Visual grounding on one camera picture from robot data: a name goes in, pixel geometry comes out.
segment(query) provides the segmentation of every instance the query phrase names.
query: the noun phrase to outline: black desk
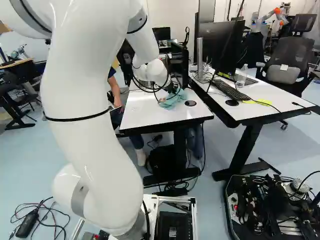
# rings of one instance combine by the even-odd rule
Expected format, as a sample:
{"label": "black desk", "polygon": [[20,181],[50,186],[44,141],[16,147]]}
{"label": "black desk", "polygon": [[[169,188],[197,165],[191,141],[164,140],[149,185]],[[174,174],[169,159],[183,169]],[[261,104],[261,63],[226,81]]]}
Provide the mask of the black desk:
{"label": "black desk", "polygon": [[[257,103],[240,103],[239,106],[229,106],[225,101],[230,98],[223,96],[223,92],[211,86],[208,94],[206,92],[208,83],[196,81],[192,72],[189,73],[189,76],[192,78],[190,83],[192,89],[228,128],[236,128],[240,124],[246,126],[229,168],[212,173],[212,177],[216,181],[228,180],[232,175],[250,174],[270,168],[270,165],[264,161],[246,164],[263,125],[303,115],[309,111],[320,115],[319,106],[252,76],[250,78],[257,80],[258,83],[245,86],[240,91],[256,101],[259,99],[271,101],[272,105],[279,109],[281,113],[270,106]],[[235,87],[232,81],[222,77],[220,79],[233,88]],[[294,105],[292,102],[296,102],[305,108]]]}

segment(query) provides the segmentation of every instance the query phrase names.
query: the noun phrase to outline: black band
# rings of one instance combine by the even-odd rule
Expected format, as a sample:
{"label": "black band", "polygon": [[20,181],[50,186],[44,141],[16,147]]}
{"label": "black band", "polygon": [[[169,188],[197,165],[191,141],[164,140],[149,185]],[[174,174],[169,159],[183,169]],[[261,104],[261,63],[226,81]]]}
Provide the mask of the black band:
{"label": "black band", "polygon": [[35,21],[44,31],[46,31],[47,33],[52,34],[52,32],[46,28],[45,26],[43,26],[29,11],[29,9],[26,7],[25,3],[23,0],[20,0],[20,3],[22,5],[22,7],[24,8],[24,10],[26,11],[26,13],[30,16],[30,18],[32,18],[33,21]]}
{"label": "black band", "polygon": [[148,16],[146,16],[144,23],[139,28],[137,28],[136,30],[133,30],[133,31],[127,31],[126,34],[134,34],[134,33],[138,32],[140,29],[142,29],[144,27],[144,25],[146,25],[147,20],[148,20]]}
{"label": "black band", "polygon": [[97,114],[94,114],[94,115],[76,117],[76,118],[51,118],[51,117],[46,116],[45,113],[43,113],[43,114],[46,119],[48,119],[49,121],[52,121],[52,122],[76,122],[76,121],[88,120],[88,119],[93,119],[93,118],[99,117],[99,116],[109,112],[109,110],[110,109],[108,108],[107,110],[104,110],[104,111],[97,113]]}

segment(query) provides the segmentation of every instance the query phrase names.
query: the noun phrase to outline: metal pole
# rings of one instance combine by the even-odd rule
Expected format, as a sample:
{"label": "metal pole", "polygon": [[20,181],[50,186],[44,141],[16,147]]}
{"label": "metal pole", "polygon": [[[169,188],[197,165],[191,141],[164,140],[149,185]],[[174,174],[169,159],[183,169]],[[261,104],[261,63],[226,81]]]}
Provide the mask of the metal pole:
{"label": "metal pole", "polygon": [[69,240],[77,240],[77,238],[79,236],[79,233],[80,233],[84,223],[85,223],[85,220],[79,219],[79,221],[76,224],[76,226],[75,226],[75,228],[73,230],[73,233],[72,233],[71,237],[69,238]]}
{"label": "metal pole", "polygon": [[259,9],[258,9],[258,18],[259,18],[259,14],[260,14],[261,3],[262,3],[262,0],[260,0],[260,4],[259,4]]}
{"label": "metal pole", "polygon": [[198,37],[196,39],[196,52],[198,61],[198,79],[202,80],[204,78],[204,63],[203,63],[203,37]]}

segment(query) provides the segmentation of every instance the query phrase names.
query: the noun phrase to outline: robot arm in background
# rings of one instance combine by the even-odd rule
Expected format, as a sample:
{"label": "robot arm in background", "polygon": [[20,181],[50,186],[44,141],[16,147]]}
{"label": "robot arm in background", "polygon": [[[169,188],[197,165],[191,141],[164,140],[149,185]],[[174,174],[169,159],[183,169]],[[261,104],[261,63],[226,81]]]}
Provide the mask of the robot arm in background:
{"label": "robot arm in background", "polygon": [[37,15],[33,18],[38,23],[41,19],[51,26],[51,33],[18,12],[23,7],[14,4],[20,2],[2,1],[1,20],[24,36],[52,37],[41,100],[55,139],[70,162],[53,181],[54,199],[118,239],[141,239],[143,184],[106,112],[106,76],[127,38],[136,53],[133,66],[141,66],[141,75],[149,81],[165,82],[167,71],[157,59],[158,44],[142,4],[138,0],[23,0],[33,8],[28,12]]}
{"label": "robot arm in background", "polygon": [[288,24],[288,20],[286,19],[286,17],[281,13],[281,9],[276,7],[275,9],[273,9],[272,11],[270,11],[268,14],[260,17],[257,21],[256,21],[256,27],[252,30],[254,33],[259,33],[261,32],[261,26],[262,23],[264,21],[266,21],[267,19],[271,18],[272,15],[276,15],[276,19],[280,20],[280,25],[286,25]]}

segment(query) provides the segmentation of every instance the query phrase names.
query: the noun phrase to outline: black keyboard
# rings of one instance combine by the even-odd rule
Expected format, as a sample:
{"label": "black keyboard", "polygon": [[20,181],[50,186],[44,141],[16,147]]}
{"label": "black keyboard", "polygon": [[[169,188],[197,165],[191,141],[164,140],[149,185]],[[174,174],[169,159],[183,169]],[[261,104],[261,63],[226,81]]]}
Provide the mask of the black keyboard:
{"label": "black keyboard", "polygon": [[243,94],[242,92],[239,92],[238,90],[234,89],[232,86],[226,84],[224,81],[220,79],[214,79],[211,84],[233,100],[237,100],[237,101],[251,100],[250,97]]}

